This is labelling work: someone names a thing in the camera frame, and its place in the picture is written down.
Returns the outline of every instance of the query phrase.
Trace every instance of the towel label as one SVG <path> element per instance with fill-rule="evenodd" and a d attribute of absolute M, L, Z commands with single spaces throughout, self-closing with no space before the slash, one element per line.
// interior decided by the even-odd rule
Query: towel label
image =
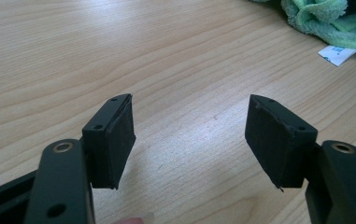
<path fill-rule="evenodd" d="M 340 64 L 345 62 L 354 53 L 356 53 L 356 49 L 346 49 L 335 46 L 328 46 L 318 52 L 326 61 L 335 66 L 340 66 Z"/>

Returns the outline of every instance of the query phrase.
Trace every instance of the towel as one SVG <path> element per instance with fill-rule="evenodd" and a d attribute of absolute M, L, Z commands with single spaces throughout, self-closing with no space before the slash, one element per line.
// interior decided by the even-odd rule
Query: towel
<path fill-rule="evenodd" d="M 281 5 L 296 30 L 333 46 L 356 49 L 356 13 L 346 14 L 347 0 L 281 0 Z"/>

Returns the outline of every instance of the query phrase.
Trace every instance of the green cloth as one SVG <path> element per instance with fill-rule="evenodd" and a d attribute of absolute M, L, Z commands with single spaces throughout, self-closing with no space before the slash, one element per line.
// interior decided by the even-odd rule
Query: green cloth
<path fill-rule="evenodd" d="M 345 15 L 347 0 L 281 0 L 281 5 L 296 30 L 333 46 L 356 49 L 356 14 Z"/>

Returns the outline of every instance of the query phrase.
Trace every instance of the wood grain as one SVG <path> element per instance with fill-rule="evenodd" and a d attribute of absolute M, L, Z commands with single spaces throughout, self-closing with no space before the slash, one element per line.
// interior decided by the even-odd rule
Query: wood grain
<path fill-rule="evenodd" d="M 276 4 L 244 0 L 0 1 L 0 185 L 103 102 L 134 95 L 137 140 L 98 223 L 310 223 L 302 189 L 276 190 L 244 139 L 268 96 L 356 146 L 356 55 L 341 67 Z"/>

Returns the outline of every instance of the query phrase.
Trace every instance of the fabric label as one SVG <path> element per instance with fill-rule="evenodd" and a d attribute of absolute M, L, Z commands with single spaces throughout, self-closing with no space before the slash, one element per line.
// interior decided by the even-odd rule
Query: fabric label
<path fill-rule="evenodd" d="M 340 66 L 340 64 L 345 62 L 354 53 L 356 53 L 356 49 L 346 49 L 335 46 L 328 46 L 318 52 L 326 61 L 335 66 Z"/>

